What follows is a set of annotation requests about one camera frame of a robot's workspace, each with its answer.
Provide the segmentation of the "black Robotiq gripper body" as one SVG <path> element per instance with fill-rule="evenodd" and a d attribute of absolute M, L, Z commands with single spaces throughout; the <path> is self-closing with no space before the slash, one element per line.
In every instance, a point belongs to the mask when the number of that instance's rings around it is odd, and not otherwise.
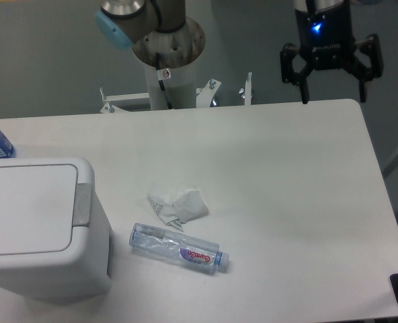
<path fill-rule="evenodd" d="M 317 71 L 341 69 L 354 53 L 349 1 L 294 1 L 300 50 Z"/>

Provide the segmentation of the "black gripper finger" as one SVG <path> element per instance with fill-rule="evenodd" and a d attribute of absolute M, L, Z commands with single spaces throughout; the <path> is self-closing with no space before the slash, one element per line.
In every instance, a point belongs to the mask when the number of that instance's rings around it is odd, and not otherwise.
<path fill-rule="evenodd" d="M 297 56 L 300 56 L 305 61 L 305 66 L 300 72 L 296 72 L 293 67 L 294 59 Z M 310 100 L 307 78 L 312 73 L 314 67 L 312 46 L 304 44 L 297 46 L 292 43 L 286 43 L 280 51 L 282 81 L 299 87 L 302 103 L 304 104 L 307 104 Z"/>
<path fill-rule="evenodd" d="M 370 65 L 366 66 L 355 55 L 359 51 L 369 58 Z M 358 80 L 360 102 L 365 103 L 367 99 L 366 83 L 379 78 L 383 74 L 384 63 L 381 44 L 377 34 L 370 34 L 364 40 L 349 43 L 349 46 L 341 51 L 342 68 Z"/>

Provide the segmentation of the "grey robot arm with blue cap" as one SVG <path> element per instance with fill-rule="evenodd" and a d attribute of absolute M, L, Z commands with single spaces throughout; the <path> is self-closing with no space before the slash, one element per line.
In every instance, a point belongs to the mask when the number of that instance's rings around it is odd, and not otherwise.
<path fill-rule="evenodd" d="M 359 81 L 361 102 L 366 83 L 383 74 L 379 37 L 355 40 L 349 1 L 294 1 L 300 46 L 280 51 L 281 78 L 300 89 L 309 101 L 307 78 L 312 71 L 343 69 Z M 191 65 L 203 53 L 205 35 L 187 17 L 185 1 L 102 1 L 95 21 L 119 49 L 131 48 L 153 72 L 169 73 Z"/>

